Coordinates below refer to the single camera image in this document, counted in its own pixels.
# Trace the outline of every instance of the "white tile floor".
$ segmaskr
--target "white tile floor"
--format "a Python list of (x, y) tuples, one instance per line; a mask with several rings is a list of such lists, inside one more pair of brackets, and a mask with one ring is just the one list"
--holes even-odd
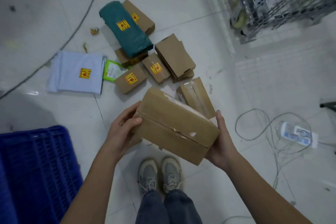
[[(104, 26), (99, 9), (112, 0), (95, 0), (82, 27), (66, 50), (89, 52), (116, 59), (119, 47)], [(265, 110), (271, 118), (295, 112), (308, 120), (324, 142), (336, 143), (335, 114), (319, 108), (321, 101), (335, 101), (334, 55), (336, 19), (330, 15), (320, 25), (301, 28), (286, 25), (264, 31), (258, 40), (240, 45), (229, 28), (226, 0), (131, 0), (155, 23), (150, 39), (156, 43), (175, 33), (195, 61), (216, 109), (221, 109), (237, 149), (262, 177), (273, 184), (276, 164), (265, 135), (244, 141), (235, 133), (237, 117), (251, 108)], [(0, 92), (7, 91), (48, 60), (75, 30), (90, 0), (0, 0)], [(9, 5), (15, 5), (11, 12)], [(90, 35), (91, 27), (101, 34)], [(116, 116), (157, 86), (153, 79), (124, 96), (104, 82), (102, 95), (49, 94), (49, 68), (42, 68), (28, 82), (0, 101), (0, 132), (62, 124), (69, 129), (85, 178), (107, 129)], [(178, 84), (169, 80), (160, 88), (175, 95)], [(291, 116), (284, 117), (297, 122)], [(238, 132), (253, 138), (264, 127), (263, 118), (250, 113), (238, 124)], [(333, 223), (336, 218), (336, 156), (332, 146), (319, 145), (304, 154), (280, 156), (285, 164), (277, 191), (295, 204), (314, 223)], [(160, 161), (166, 151), (145, 142), (130, 151), (115, 171), (106, 223), (135, 222), (140, 197), (136, 183), (139, 162), (145, 157)], [(232, 183), (222, 171), (204, 160), (196, 167), (180, 160), (185, 191), (194, 200), (204, 223), (253, 223)]]

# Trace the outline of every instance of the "shoelace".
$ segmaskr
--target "shoelace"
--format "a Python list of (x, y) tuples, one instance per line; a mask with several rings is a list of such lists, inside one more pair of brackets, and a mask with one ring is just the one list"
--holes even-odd
[(182, 182), (177, 182), (177, 179), (174, 174), (170, 174), (167, 177), (167, 184), (163, 184), (163, 190), (165, 193), (168, 193), (170, 190), (173, 189), (180, 189)]
[(139, 181), (137, 181), (137, 182), (140, 185), (140, 187), (144, 189), (144, 191), (149, 191), (151, 189), (156, 189), (156, 180), (154, 180), (152, 177), (147, 178), (146, 183), (145, 183), (145, 187), (142, 186), (142, 184)]

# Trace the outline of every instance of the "packing tape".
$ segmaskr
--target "packing tape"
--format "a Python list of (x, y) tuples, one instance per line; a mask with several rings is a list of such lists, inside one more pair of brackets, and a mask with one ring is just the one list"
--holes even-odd
[(203, 101), (203, 99), (199, 99), (197, 96), (201, 95), (197, 84), (194, 81), (191, 82), (186, 82), (184, 83), (185, 88), (188, 90), (188, 92), (190, 93), (190, 96), (193, 98), (197, 108), (199, 110), (202, 110), (204, 113), (204, 116), (206, 117), (210, 117), (210, 111), (208, 110), (207, 106), (205, 105), (205, 102)]

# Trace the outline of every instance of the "teal plastic mailer bag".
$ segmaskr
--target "teal plastic mailer bag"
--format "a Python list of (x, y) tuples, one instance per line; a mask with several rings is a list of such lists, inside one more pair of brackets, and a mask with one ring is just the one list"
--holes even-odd
[(113, 31), (128, 57), (153, 49), (153, 43), (119, 1), (105, 5), (99, 15)]

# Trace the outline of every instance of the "green package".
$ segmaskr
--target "green package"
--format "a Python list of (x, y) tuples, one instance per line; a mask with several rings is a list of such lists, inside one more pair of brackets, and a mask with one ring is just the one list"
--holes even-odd
[(114, 82), (119, 76), (125, 73), (128, 69), (123, 68), (121, 64), (107, 60), (104, 67), (103, 79)]

